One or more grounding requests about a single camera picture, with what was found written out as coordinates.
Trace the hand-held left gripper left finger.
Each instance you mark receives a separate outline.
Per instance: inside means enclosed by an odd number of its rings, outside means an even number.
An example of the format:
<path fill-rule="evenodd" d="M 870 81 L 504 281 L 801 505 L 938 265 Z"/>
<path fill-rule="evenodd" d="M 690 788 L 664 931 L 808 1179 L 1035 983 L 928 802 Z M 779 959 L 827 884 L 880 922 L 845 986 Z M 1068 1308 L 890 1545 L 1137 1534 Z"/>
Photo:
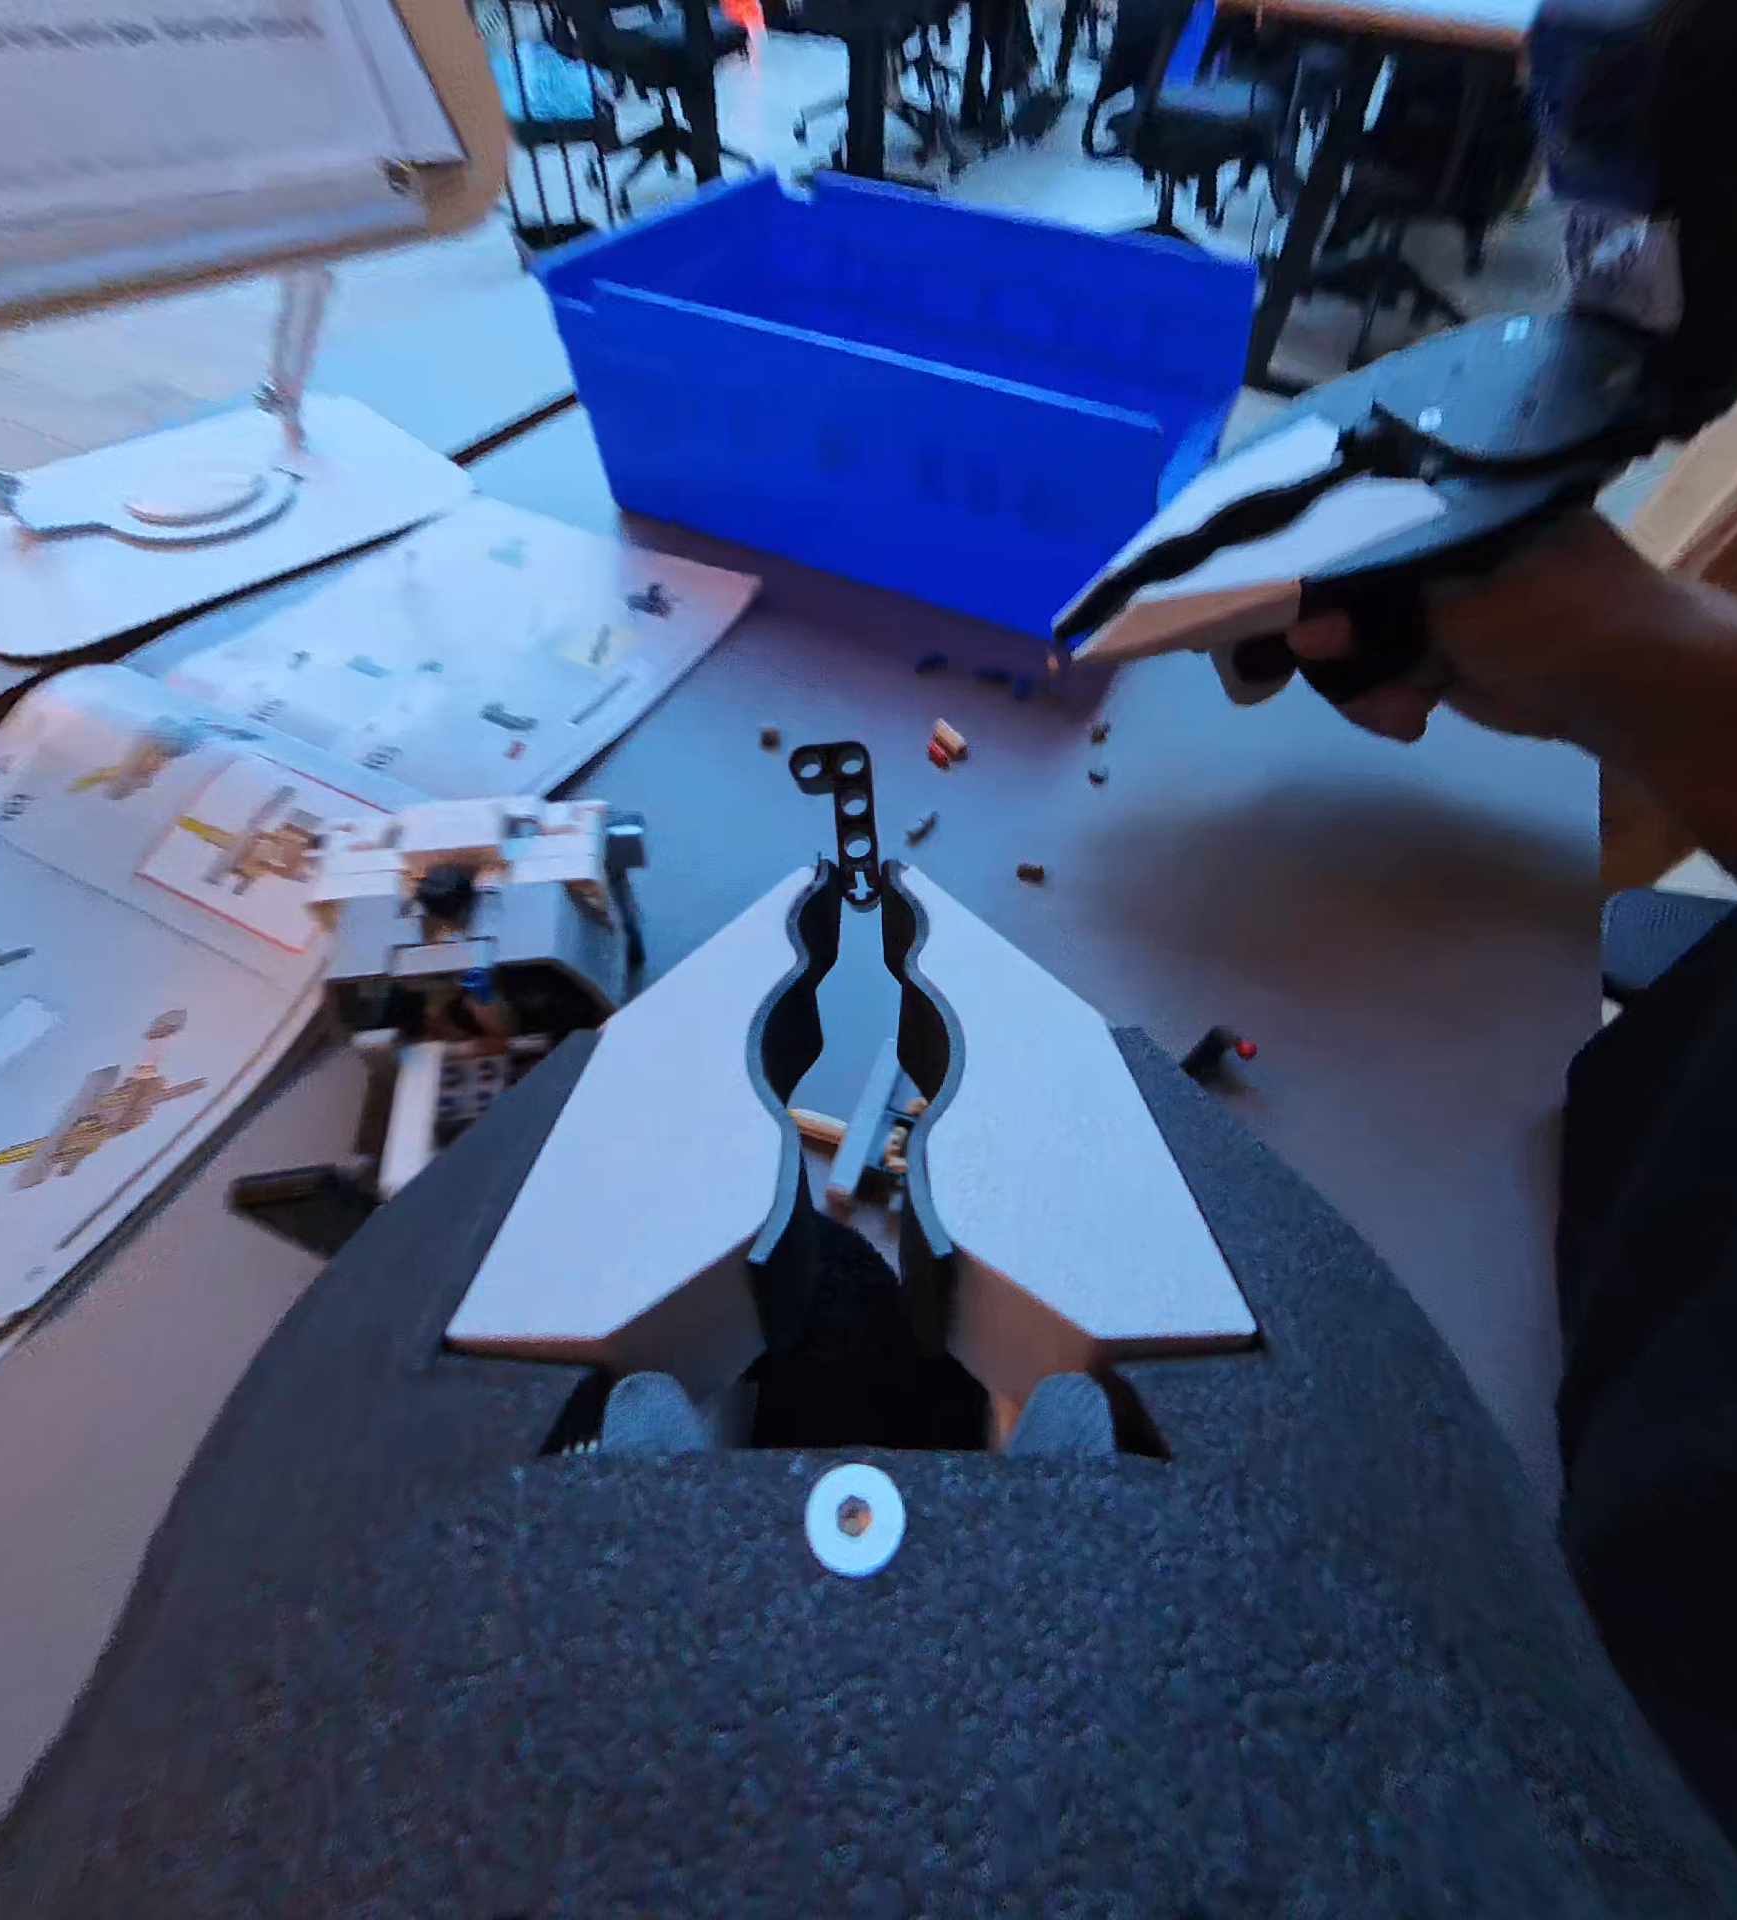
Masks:
<path fill-rule="evenodd" d="M 604 1024 L 444 1327 L 447 1355 L 660 1375 L 732 1449 L 764 1352 L 750 1258 L 794 1207 L 803 1149 L 762 1032 L 807 971 L 829 862 L 790 867 Z"/>

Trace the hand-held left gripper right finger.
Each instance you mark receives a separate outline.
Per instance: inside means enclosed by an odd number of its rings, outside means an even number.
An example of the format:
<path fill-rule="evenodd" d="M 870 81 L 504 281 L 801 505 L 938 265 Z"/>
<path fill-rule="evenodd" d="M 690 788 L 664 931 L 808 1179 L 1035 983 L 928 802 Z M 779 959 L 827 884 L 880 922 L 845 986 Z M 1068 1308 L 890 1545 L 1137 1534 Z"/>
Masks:
<path fill-rule="evenodd" d="M 914 862 L 880 890 L 900 986 L 900 1277 L 1004 1449 L 1045 1379 L 1258 1352 L 1261 1323 L 1110 1024 Z"/>

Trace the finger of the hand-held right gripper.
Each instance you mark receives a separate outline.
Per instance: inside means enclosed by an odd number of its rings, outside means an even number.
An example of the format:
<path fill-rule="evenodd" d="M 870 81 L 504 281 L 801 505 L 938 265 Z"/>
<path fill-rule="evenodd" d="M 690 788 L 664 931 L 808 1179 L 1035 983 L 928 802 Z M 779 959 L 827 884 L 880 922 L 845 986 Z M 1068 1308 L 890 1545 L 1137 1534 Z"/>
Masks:
<path fill-rule="evenodd" d="M 1343 429 L 1285 417 L 1204 468 L 1144 520 L 1053 613 L 1052 636 L 1079 642 L 1132 605 L 1137 592 L 1185 581 L 1202 563 L 1293 523 L 1338 481 Z"/>
<path fill-rule="evenodd" d="M 1110 666 L 1283 632 L 1328 565 L 1443 511 L 1417 480 L 1299 475 L 1249 494 L 1220 475 L 1193 481 L 1068 605 L 1079 618 L 1068 657 Z"/>

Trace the small lego pins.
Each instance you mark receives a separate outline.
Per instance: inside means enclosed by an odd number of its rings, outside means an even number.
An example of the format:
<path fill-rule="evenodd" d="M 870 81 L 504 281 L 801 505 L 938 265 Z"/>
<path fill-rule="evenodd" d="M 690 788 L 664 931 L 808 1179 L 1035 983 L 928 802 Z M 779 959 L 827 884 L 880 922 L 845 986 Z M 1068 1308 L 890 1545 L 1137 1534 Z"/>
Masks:
<path fill-rule="evenodd" d="M 780 764 L 832 860 L 832 802 L 807 797 L 787 756 L 855 737 L 870 752 L 883 867 L 935 842 L 966 842 L 1007 877 L 1042 884 L 1058 822 L 1114 778 L 1110 684 L 1097 670 L 962 660 L 928 647 L 900 660 L 811 660 L 769 684 L 746 730 Z"/>

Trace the black angled lego beam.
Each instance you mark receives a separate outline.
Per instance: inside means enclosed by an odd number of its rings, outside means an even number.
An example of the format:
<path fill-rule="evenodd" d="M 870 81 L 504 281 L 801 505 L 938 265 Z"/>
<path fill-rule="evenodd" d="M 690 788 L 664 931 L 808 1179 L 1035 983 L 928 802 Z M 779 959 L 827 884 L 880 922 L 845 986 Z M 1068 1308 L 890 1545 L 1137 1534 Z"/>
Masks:
<path fill-rule="evenodd" d="M 832 802 L 832 867 L 839 900 L 855 909 L 880 907 L 883 860 L 869 747 L 855 737 L 797 743 L 790 750 L 787 764 L 807 797 L 827 797 Z"/>

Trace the large grey lego model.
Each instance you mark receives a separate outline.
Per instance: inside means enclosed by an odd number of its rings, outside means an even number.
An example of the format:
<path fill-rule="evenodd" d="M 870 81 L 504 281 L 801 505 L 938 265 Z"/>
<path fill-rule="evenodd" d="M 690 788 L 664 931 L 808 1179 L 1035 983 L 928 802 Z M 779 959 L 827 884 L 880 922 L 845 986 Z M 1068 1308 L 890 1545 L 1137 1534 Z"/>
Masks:
<path fill-rule="evenodd" d="M 227 1208 L 339 1252 L 491 1105 L 640 986 L 646 822 L 597 801 L 411 802 L 326 828 L 323 1012 L 365 1084 L 346 1159 L 244 1174 Z"/>

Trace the open lego instruction booklet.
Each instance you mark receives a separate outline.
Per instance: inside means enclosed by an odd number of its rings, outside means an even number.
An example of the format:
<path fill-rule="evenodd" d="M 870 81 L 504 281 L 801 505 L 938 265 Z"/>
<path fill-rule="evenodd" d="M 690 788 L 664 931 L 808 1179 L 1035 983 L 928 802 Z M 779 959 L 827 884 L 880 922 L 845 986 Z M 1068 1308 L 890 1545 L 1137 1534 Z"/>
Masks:
<path fill-rule="evenodd" d="M 122 666 L 0 723 L 0 1349 L 322 1005 L 332 764 Z"/>

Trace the person's right hand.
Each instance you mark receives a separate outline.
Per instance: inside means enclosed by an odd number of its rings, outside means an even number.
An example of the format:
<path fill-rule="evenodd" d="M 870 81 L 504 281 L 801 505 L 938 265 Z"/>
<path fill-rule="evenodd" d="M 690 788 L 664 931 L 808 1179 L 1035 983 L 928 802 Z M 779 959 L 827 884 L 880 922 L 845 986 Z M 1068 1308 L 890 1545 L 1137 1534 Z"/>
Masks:
<path fill-rule="evenodd" d="M 1479 730 L 1593 747 L 1664 574 L 1596 511 L 1558 519 L 1476 581 L 1423 592 L 1427 654 L 1328 701 L 1364 733 L 1423 735 L 1441 708 Z"/>

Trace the black office chair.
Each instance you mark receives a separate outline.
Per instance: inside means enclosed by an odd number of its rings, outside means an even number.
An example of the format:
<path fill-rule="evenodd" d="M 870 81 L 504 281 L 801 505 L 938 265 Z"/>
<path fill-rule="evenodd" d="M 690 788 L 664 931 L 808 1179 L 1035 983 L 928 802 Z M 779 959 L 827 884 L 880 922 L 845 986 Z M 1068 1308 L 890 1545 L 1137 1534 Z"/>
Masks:
<path fill-rule="evenodd" d="M 718 75 L 755 38 L 731 2 L 473 2 L 470 17 L 509 137 L 522 261 L 632 217 L 652 171 L 762 168 L 718 120 Z"/>
<path fill-rule="evenodd" d="M 801 145 L 821 114 L 839 117 L 827 168 L 929 186 L 976 158 L 1031 145 L 1068 103 L 1075 34 L 1092 2 L 1065 2 L 1053 61 L 1042 61 L 1035 2 L 766 2 L 780 34 L 822 37 L 845 54 L 845 88 L 803 106 Z"/>
<path fill-rule="evenodd" d="M 1158 183 L 1155 237 L 1185 237 L 1173 202 L 1193 188 L 1204 226 L 1224 223 L 1220 179 L 1261 183 L 1283 230 L 1344 78 L 1344 45 L 1326 34 L 1255 26 L 1214 2 L 1125 2 L 1110 68 L 1083 127 L 1104 127 L 1116 154 Z M 1405 50 L 1383 59 L 1362 143 L 1338 188 L 1303 299 L 1343 299 L 1362 316 L 1350 364 L 1390 305 L 1412 327 L 1452 327 L 1462 310 L 1407 258 L 1407 230 L 1460 223 L 1462 176 L 1479 137 L 1484 59 Z"/>

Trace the blue plastic bin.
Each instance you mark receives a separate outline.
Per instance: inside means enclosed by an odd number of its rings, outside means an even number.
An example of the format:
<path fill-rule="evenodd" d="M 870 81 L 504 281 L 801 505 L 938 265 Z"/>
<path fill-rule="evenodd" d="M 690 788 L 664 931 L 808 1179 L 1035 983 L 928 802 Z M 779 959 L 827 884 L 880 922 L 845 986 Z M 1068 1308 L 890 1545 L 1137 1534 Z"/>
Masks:
<path fill-rule="evenodd" d="M 769 171 L 535 265 L 615 505 L 1048 639 L 1218 447 L 1249 258 Z"/>

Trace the wooden office desk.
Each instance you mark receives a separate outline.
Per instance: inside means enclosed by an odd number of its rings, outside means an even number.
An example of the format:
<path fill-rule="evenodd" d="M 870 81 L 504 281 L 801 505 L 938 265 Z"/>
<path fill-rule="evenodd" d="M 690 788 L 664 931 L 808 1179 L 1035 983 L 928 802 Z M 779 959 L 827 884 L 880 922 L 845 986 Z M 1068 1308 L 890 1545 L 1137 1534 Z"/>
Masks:
<path fill-rule="evenodd" d="M 1368 103 L 1383 59 L 1405 50 L 1452 50 L 1467 61 L 1526 61 L 1527 31 L 1540 2 L 1218 2 L 1220 13 L 1249 17 L 1299 34 L 1337 37 L 1344 45 L 1344 78 L 1337 106 L 1319 133 L 1303 174 L 1279 251 L 1262 268 L 1262 288 L 1249 329 L 1242 384 L 1265 394 L 1299 392 L 1272 361 L 1288 313 L 1312 284 L 1314 255 L 1328 230 L 1338 188 L 1358 152 Z"/>

